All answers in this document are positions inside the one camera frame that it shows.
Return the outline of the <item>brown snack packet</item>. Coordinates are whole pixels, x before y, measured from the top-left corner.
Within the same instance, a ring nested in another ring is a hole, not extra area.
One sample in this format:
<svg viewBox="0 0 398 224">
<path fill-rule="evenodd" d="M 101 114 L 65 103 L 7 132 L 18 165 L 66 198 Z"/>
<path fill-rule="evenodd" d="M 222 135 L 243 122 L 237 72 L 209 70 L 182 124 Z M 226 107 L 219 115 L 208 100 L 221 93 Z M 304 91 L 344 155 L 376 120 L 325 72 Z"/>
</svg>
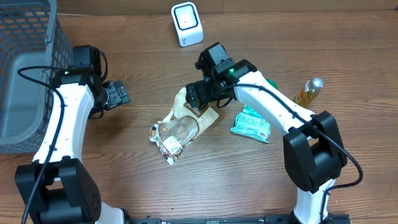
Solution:
<svg viewBox="0 0 398 224">
<path fill-rule="evenodd" d="M 203 110 L 187 103 L 186 89 L 175 96 L 170 113 L 153 124 L 149 140 L 156 143 L 168 164 L 174 164 L 186 147 L 211 126 L 219 114 L 207 106 Z"/>
</svg>

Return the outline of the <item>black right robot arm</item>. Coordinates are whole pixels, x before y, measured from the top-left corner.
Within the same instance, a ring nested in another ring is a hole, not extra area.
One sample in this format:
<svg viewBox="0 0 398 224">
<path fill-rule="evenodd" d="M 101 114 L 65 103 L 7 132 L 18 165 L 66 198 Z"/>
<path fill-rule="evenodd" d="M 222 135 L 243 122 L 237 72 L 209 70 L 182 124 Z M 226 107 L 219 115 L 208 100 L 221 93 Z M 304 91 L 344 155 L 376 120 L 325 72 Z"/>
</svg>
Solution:
<svg viewBox="0 0 398 224">
<path fill-rule="evenodd" d="M 343 144 L 334 117 L 294 103 L 252 63 L 235 62 L 219 42 L 200 53 L 195 67 L 202 71 L 203 80 L 186 86 L 191 106 L 202 110 L 212 101 L 238 100 L 259 113 L 283 138 L 284 165 L 297 186 L 297 201 L 290 215 L 266 216 L 265 223 L 349 223 L 348 215 L 327 210 L 326 190 L 347 163 L 339 150 Z"/>
</svg>

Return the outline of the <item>small teal white box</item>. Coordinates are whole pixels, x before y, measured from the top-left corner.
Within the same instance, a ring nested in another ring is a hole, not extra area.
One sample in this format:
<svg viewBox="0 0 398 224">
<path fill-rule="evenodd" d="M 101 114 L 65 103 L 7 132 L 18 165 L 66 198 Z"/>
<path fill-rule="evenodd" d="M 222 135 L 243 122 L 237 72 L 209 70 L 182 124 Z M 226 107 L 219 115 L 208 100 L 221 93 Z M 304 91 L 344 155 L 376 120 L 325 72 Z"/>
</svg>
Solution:
<svg viewBox="0 0 398 224">
<path fill-rule="evenodd" d="M 244 106 L 243 106 L 242 112 L 243 112 L 243 113 L 246 113 L 246 114 L 248 114 L 248 115 L 251 115 L 251 116 L 255 116 L 255 117 L 257 117 L 257 118 L 262 118 L 262 116 L 261 116 L 258 112 L 256 112 L 253 108 L 251 108 L 251 107 L 248 106 L 248 105 L 244 105 Z"/>
</svg>

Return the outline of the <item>yellow liquid bottle silver cap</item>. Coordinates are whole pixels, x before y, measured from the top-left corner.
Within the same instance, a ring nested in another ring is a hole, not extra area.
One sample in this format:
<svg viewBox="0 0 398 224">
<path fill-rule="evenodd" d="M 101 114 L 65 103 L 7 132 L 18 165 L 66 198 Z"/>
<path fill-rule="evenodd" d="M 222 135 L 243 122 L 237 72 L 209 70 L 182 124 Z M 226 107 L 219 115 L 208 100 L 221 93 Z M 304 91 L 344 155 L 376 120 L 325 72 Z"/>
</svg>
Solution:
<svg viewBox="0 0 398 224">
<path fill-rule="evenodd" d="M 293 102 L 303 108 L 307 108 L 309 104 L 318 96 L 324 85 L 323 79 L 316 77 L 306 82 L 299 94 L 297 94 Z"/>
</svg>

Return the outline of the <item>green lid white jar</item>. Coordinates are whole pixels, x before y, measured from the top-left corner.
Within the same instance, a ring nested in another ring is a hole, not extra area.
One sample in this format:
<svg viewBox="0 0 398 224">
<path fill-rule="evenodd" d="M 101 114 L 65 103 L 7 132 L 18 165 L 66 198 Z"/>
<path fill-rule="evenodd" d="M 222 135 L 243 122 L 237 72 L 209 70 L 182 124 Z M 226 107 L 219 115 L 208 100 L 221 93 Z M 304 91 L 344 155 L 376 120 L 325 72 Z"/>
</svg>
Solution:
<svg viewBox="0 0 398 224">
<path fill-rule="evenodd" d="M 275 88 L 276 90 L 278 89 L 276 83 L 275 83 L 273 80 L 267 78 L 266 81 L 267 81 L 267 83 L 269 84 L 269 86 L 268 86 L 267 88 L 269 88 L 270 86 L 272 86 L 272 87 Z"/>
</svg>

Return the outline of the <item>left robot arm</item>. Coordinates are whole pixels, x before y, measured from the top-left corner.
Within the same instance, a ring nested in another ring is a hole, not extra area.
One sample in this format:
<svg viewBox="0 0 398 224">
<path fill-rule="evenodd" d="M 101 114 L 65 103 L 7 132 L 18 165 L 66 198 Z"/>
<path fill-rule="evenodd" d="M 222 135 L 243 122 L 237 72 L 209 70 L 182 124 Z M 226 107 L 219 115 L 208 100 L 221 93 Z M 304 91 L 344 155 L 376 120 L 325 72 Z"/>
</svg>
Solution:
<svg viewBox="0 0 398 224">
<path fill-rule="evenodd" d="M 55 75 L 45 83 L 53 94 L 53 106 L 44 139 L 31 164 L 18 166 L 15 183 L 25 203 L 22 223 L 131 223 L 123 208 L 107 205 L 82 164 L 87 121 L 130 101 L 118 80 L 108 81 L 107 58 L 90 45 L 73 48 L 67 68 L 36 65 Z"/>
</svg>

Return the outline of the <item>teal tissue pack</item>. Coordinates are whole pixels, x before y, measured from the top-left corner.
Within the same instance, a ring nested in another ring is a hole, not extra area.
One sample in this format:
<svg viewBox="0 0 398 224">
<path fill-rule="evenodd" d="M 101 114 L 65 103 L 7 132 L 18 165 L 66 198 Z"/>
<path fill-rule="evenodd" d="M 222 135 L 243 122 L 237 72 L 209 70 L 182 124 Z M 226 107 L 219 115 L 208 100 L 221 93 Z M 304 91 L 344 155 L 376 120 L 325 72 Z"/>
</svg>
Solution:
<svg viewBox="0 0 398 224">
<path fill-rule="evenodd" d="M 271 125 L 263 118 L 239 113 L 236 116 L 234 127 L 231 132 L 240 134 L 260 142 L 268 143 L 268 137 L 271 135 Z"/>
</svg>

